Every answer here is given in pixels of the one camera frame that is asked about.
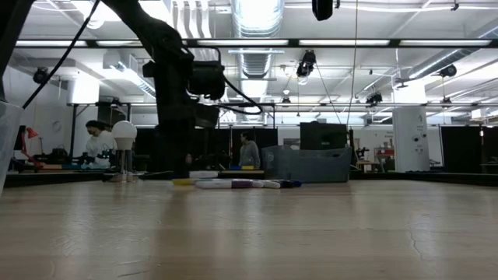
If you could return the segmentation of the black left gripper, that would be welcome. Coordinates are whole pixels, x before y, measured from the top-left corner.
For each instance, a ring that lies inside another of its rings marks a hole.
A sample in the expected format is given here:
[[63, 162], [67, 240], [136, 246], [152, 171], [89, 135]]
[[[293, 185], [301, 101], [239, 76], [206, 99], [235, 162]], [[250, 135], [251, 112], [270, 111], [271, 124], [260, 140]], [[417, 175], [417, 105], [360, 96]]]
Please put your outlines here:
[[[219, 117], [219, 108], [203, 103], [183, 105], [156, 105], [159, 124], [172, 121], [191, 121], [195, 127], [214, 128]], [[157, 169], [170, 171], [171, 177], [190, 177], [191, 141], [172, 130], [157, 129]]]

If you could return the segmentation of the purple cap thin marker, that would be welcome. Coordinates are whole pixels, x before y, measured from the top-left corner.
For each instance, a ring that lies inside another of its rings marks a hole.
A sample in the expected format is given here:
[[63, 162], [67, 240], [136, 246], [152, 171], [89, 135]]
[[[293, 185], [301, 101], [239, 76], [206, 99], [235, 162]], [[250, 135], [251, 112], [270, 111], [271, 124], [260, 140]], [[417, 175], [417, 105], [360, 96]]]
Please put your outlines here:
[[195, 187], [200, 189], [242, 189], [251, 188], [250, 180], [227, 180], [227, 179], [212, 179], [212, 180], [197, 180]]

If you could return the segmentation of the black partition panel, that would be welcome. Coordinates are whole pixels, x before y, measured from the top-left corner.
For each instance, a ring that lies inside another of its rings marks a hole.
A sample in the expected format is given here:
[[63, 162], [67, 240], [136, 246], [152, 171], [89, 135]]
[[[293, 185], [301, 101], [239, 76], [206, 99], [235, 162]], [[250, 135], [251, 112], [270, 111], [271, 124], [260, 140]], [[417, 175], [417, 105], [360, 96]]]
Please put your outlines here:
[[498, 174], [498, 126], [442, 127], [447, 173]]
[[[254, 137], [259, 149], [279, 144], [275, 128], [199, 128], [188, 143], [188, 154], [193, 170], [229, 169], [240, 164], [240, 135], [247, 132]], [[166, 138], [155, 128], [140, 128], [134, 143], [134, 161], [140, 170], [163, 172], [171, 170], [169, 158], [172, 149], [166, 147]]]

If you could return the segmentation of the white bulb lamp glass base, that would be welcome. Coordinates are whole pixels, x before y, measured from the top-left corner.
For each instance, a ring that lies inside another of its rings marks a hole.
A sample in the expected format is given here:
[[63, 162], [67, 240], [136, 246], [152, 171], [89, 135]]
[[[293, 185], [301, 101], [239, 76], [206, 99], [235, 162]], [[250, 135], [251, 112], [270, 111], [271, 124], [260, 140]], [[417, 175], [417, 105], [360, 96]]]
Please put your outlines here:
[[117, 160], [117, 171], [108, 182], [133, 183], [137, 177], [133, 171], [133, 144], [137, 136], [137, 128], [130, 121], [117, 122], [111, 131], [117, 148], [114, 149]]

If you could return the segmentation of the person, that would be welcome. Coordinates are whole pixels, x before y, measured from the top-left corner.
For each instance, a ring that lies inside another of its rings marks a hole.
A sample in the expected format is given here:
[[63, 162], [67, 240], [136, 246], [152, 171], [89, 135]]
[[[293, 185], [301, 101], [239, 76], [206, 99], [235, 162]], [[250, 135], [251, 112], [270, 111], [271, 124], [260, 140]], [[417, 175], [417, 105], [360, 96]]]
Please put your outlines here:
[[86, 130], [90, 138], [86, 143], [88, 156], [94, 158], [94, 163], [98, 166], [110, 167], [110, 157], [108, 152], [114, 153], [117, 144], [111, 132], [107, 131], [102, 122], [91, 120], [86, 122]]
[[261, 160], [257, 143], [254, 141], [253, 136], [244, 131], [240, 134], [240, 166], [252, 166], [256, 170], [261, 167]]

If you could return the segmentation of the black monitor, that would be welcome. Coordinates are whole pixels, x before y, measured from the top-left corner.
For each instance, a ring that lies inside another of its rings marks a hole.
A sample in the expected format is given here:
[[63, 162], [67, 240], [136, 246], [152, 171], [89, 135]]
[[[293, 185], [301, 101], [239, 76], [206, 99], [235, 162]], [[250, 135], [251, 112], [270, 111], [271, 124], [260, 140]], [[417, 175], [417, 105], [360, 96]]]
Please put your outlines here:
[[346, 126], [312, 121], [300, 123], [300, 148], [304, 150], [341, 149], [346, 146]]

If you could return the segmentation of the dark grey plastic bin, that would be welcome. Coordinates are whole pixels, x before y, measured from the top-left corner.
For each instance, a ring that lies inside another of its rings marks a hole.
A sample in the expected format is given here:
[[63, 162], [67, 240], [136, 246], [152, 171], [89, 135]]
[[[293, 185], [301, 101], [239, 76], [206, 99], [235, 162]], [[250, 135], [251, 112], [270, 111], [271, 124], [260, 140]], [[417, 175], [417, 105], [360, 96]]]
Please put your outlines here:
[[292, 149], [289, 145], [263, 148], [262, 166], [268, 179], [304, 183], [344, 183], [349, 180], [351, 148]]

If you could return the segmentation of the white column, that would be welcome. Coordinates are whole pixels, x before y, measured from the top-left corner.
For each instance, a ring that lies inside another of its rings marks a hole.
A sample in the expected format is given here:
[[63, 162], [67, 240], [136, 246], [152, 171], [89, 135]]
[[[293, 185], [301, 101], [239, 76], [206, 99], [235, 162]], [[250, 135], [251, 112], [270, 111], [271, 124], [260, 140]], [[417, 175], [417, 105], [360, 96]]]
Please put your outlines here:
[[425, 107], [396, 107], [392, 113], [395, 170], [399, 173], [430, 170]]

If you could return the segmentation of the black aluminium table frame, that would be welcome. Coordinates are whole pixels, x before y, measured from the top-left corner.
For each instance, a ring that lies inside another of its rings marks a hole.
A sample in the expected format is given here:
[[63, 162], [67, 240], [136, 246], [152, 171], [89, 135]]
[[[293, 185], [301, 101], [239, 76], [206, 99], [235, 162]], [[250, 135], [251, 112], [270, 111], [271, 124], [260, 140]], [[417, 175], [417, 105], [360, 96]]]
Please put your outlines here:
[[[74, 173], [11, 173], [6, 176], [5, 187], [27, 187], [48, 184], [68, 184], [87, 181], [109, 181], [114, 175], [104, 172], [74, 172]], [[250, 179], [264, 180], [269, 176], [262, 170], [242, 171], [228, 170], [217, 173], [219, 179]], [[352, 172], [350, 180], [416, 180], [449, 184], [468, 184], [487, 187], [498, 187], [498, 174], [482, 173], [361, 173]]]

